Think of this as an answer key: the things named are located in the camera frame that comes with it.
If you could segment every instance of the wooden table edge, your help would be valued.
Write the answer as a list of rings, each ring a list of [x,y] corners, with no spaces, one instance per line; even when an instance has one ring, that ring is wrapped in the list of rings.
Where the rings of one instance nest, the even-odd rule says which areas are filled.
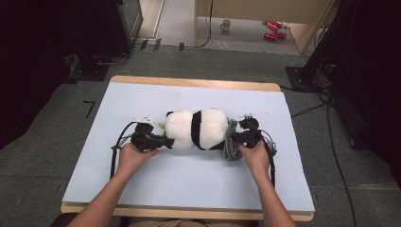
[[[63,213],[79,213],[87,203],[63,202],[61,211]],[[311,221],[313,212],[290,212],[294,221]],[[182,208],[143,208],[135,206],[120,206],[114,208],[114,216],[119,217],[142,217],[142,218],[197,218],[197,219],[248,219],[262,220],[262,211],[244,210],[208,210],[208,209],[182,209]]]
[[[281,92],[280,86],[278,84],[264,83],[264,82],[245,82],[245,81],[227,81],[227,80],[210,80],[210,79],[154,78],[154,77],[119,76],[119,75],[112,77],[110,82]]]

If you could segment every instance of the pants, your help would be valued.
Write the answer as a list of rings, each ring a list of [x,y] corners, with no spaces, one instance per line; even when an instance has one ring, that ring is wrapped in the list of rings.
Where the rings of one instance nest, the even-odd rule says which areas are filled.
[[[248,220],[131,218],[130,227],[251,227]]]

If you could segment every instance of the hand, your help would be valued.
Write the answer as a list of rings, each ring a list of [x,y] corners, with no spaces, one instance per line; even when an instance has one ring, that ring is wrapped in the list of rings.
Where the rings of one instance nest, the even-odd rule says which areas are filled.
[[[158,153],[158,149],[141,152],[134,144],[125,144],[120,150],[118,169],[115,174],[119,173],[131,177],[147,159],[157,155]]]
[[[254,148],[247,148],[239,144],[239,150],[245,156],[245,161],[251,173],[255,174],[266,173],[270,166],[269,155],[265,148],[265,143],[260,140]]]

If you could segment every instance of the forearm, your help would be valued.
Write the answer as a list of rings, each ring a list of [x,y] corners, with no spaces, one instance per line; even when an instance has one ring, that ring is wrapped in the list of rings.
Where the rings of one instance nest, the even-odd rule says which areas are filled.
[[[266,171],[253,174],[259,191],[265,226],[296,226],[281,203]]]
[[[130,176],[116,173],[68,226],[109,226],[113,210]]]

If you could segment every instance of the human arm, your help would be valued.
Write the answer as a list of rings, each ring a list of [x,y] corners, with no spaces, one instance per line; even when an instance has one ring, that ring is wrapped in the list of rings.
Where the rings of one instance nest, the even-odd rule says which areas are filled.
[[[268,175],[270,160],[263,141],[260,140],[254,148],[239,145],[239,150],[256,182],[265,226],[296,226],[271,183]]]
[[[113,210],[133,173],[158,153],[157,149],[143,153],[132,143],[124,145],[120,150],[119,165],[114,176],[68,226],[109,226]]]

